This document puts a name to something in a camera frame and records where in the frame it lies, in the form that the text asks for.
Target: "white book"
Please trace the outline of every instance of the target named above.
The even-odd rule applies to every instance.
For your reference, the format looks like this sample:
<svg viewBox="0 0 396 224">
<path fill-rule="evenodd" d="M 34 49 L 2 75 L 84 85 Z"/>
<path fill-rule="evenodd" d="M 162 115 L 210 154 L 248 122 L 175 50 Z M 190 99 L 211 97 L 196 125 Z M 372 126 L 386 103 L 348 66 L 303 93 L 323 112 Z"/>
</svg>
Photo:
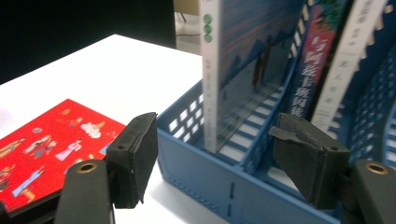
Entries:
<svg viewBox="0 0 396 224">
<path fill-rule="evenodd" d="M 205 149 L 216 153 L 281 85 L 304 0 L 200 2 Z"/>
<path fill-rule="evenodd" d="M 310 120 L 326 132 L 388 0 L 355 0 Z"/>
</svg>

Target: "book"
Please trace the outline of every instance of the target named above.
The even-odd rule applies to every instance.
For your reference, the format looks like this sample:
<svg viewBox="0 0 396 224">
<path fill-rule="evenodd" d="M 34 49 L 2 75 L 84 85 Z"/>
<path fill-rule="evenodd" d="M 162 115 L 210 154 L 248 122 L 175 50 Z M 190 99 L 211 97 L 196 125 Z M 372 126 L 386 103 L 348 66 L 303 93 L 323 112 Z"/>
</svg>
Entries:
<svg viewBox="0 0 396 224">
<path fill-rule="evenodd" d="M 355 0 L 310 121 L 326 132 L 355 74 L 370 34 L 387 0 Z"/>
<path fill-rule="evenodd" d="M 327 131 L 358 159 L 396 168 L 396 11 L 389 0 Z"/>
<path fill-rule="evenodd" d="M 284 79 L 303 0 L 200 5 L 205 149 L 216 153 Z"/>
<path fill-rule="evenodd" d="M 349 0 L 317 0 L 310 7 L 303 48 L 292 78 L 285 112 L 307 118 L 334 40 L 342 30 Z"/>
<path fill-rule="evenodd" d="M 68 167 L 101 160 L 125 126 L 67 99 L 0 139 L 0 201 L 14 212 L 60 190 Z"/>
</svg>

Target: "plastic basket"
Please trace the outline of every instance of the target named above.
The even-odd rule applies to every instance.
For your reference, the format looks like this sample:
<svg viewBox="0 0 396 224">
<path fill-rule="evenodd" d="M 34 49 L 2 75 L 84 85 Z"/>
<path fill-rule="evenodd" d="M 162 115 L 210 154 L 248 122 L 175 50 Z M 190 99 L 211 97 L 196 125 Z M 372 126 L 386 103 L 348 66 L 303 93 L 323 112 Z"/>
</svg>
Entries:
<svg viewBox="0 0 396 224">
<path fill-rule="evenodd" d="M 273 178 L 279 170 L 271 159 L 271 138 L 266 133 L 276 121 L 285 92 L 279 94 L 266 118 L 258 111 L 253 113 L 265 122 L 244 158 L 230 161 L 203 150 L 203 97 L 201 82 L 197 83 L 158 117 L 163 179 L 231 223 L 338 223 Z"/>
<path fill-rule="evenodd" d="M 394 6 L 395 0 L 388 5 Z M 351 150 L 350 162 L 374 160 L 396 169 L 396 12 L 384 10 L 374 44 L 349 84 L 328 134 Z"/>
</svg>

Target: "table surface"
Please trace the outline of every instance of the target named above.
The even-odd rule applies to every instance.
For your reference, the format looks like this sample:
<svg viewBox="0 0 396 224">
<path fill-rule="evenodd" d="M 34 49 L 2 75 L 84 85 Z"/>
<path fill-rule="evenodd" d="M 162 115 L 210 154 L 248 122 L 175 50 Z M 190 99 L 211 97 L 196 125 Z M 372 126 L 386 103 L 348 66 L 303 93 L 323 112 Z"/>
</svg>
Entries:
<svg viewBox="0 0 396 224">
<path fill-rule="evenodd" d="M 161 114 L 202 77 L 201 57 L 112 35 L 0 85 L 0 138 L 72 99 L 120 123 Z M 158 164 L 145 203 L 116 209 L 116 223 L 227 223 L 163 181 Z"/>
</svg>

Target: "colorful book cover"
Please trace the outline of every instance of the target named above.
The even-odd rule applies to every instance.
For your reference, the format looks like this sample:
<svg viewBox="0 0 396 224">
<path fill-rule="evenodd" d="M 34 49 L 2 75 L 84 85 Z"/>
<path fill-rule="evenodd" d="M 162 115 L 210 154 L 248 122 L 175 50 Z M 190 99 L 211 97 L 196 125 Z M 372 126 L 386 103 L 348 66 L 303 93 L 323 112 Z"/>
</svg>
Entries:
<svg viewBox="0 0 396 224">
<path fill-rule="evenodd" d="M 216 153 L 282 83 L 304 0 L 200 5 L 205 149 Z"/>
<path fill-rule="evenodd" d="M 8 212 L 61 189 L 67 168 L 101 160 L 125 126 L 65 100 L 0 140 L 0 201 Z"/>
<path fill-rule="evenodd" d="M 306 118 L 334 39 L 341 30 L 348 0 L 317 0 L 311 7 L 300 59 L 290 83 L 288 113 Z"/>
<path fill-rule="evenodd" d="M 326 132 L 356 72 L 377 20 L 388 0 L 355 0 L 349 11 L 311 122 Z"/>
</svg>

